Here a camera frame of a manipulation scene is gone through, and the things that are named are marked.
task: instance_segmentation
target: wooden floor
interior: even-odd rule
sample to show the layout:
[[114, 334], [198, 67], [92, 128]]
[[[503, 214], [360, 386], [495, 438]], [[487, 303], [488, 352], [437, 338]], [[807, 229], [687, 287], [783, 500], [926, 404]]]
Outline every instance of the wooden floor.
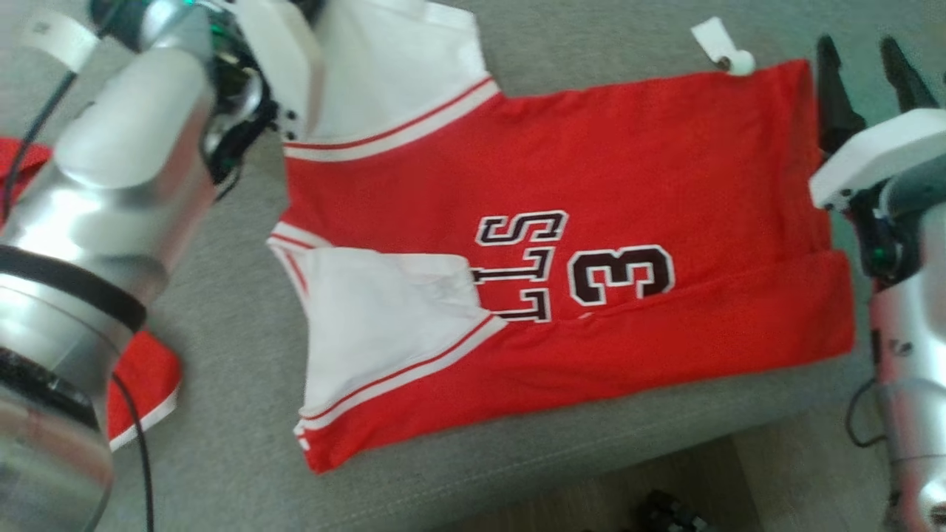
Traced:
[[[675, 495], [721, 532], [874, 532], [888, 488], [886, 449], [859, 450], [843, 427], [846, 404], [663, 456], [560, 488], [443, 530], [643, 532], [632, 509], [653, 489]], [[855, 425], [880, 430], [872, 408]]]

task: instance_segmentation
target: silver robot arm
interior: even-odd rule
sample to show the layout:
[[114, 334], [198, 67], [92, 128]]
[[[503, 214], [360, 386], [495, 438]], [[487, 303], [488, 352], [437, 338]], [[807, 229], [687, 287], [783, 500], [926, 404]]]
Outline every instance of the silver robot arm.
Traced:
[[[905, 59], [889, 61], [894, 46], [888, 39], [882, 48], [888, 77], [910, 80], [894, 85], [912, 110], [851, 136], [810, 186], [815, 205], [853, 223], [874, 279], [871, 340], [892, 471], [887, 525], [938, 532], [946, 530], [946, 111], [932, 108]], [[833, 129], [823, 123], [823, 133], [863, 129], [841, 109], [846, 99], [835, 101], [822, 118], [840, 119]], [[822, 146], [837, 137], [823, 134]]]
[[[140, 55], [66, 129], [0, 236], [4, 530], [95, 527], [113, 479], [103, 433], [118, 357], [215, 183], [266, 126], [289, 137], [317, 117], [321, 54], [291, 3], [128, 4], [115, 37]], [[268, 31], [278, 37], [260, 44]]]

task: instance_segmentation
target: white tag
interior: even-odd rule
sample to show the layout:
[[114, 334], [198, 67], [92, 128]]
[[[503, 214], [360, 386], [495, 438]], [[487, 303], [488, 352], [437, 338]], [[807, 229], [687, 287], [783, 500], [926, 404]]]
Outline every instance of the white tag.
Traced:
[[96, 49], [98, 39], [79, 22], [49, 9], [39, 9], [26, 21], [21, 43], [38, 48], [78, 73]]
[[732, 76], [748, 76], [756, 70], [756, 59], [745, 50], [737, 50], [719, 17], [690, 28], [703, 51]]

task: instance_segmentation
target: red fabric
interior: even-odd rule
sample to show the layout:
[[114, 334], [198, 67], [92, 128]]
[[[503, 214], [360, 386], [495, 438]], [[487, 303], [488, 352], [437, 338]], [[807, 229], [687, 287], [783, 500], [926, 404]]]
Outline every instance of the red fabric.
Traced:
[[[128, 387], [145, 429], [174, 408], [177, 389], [181, 385], [181, 363], [151, 333], [139, 332], [131, 339], [114, 372]], [[127, 431], [133, 431], [134, 421], [114, 382], [109, 385], [108, 416], [109, 440], [113, 441], [113, 447], [117, 447], [124, 441], [114, 440]]]
[[[807, 187], [816, 141], [811, 74], [794, 61], [748, 78], [499, 95], [379, 155], [288, 159], [283, 222], [338, 246], [528, 266], [524, 250], [545, 244], [478, 245], [481, 219], [569, 213], [548, 244], [547, 282], [478, 287], [490, 310], [528, 307], [520, 290], [548, 288], [549, 323], [512, 322], [454, 365], [305, 430], [308, 464], [330, 470], [449, 427], [849, 351], [849, 266]], [[673, 258], [671, 290], [608, 287], [606, 305], [576, 303], [570, 257], [639, 245]]]
[[[0, 186], [9, 176], [9, 166], [19, 148], [18, 139], [0, 138]], [[30, 146], [14, 188], [14, 198], [23, 192], [51, 155], [47, 146]], [[146, 429], [167, 414], [173, 402], [169, 399], [176, 393], [182, 377], [181, 364], [174, 353], [148, 332], [135, 335], [114, 372], [128, 386], [138, 415], [146, 418], [143, 419]], [[159, 405], [164, 405], [160, 415], [153, 414]], [[131, 413], [114, 382], [109, 383], [108, 417], [110, 441], [133, 430]], [[117, 447], [117, 442], [113, 442], [113, 447]]]

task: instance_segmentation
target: gray couch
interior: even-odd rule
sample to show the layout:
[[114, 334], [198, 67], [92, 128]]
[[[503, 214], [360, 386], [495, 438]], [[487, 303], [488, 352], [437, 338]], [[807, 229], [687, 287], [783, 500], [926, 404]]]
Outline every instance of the gray couch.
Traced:
[[[513, 96], [710, 68], [689, 27], [719, 15], [761, 66], [812, 57], [829, 31], [858, 110], [896, 114], [877, 43], [890, 32], [946, 97], [942, 0], [455, 0], [479, 16], [487, 63]], [[5, 0], [0, 7], [0, 134], [20, 135], [61, 68], [14, 50], [30, 9], [84, 17], [84, 1]], [[45, 140], [127, 61], [104, 46]], [[791, 370], [699, 382], [430, 435], [368, 452], [322, 476], [291, 435], [300, 406], [306, 328], [263, 240], [285, 207], [278, 140], [263, 139], [243, 184], [217, 206], [149, 326], [184, 360], [178, 410], [149, 432], [161, 530], [419, 530], [544, 489], [841, 399], [870, 373], [866, 313], [844, 357]], [[851, 231], [836, 222], [838, 245]], [[868, 284], [854, 279], [857, 302]], [[210, 293], [222, 293], [209, 297]], [[115, 454], [117, 479], [101, 530], [143, 528], [137, 449]]]

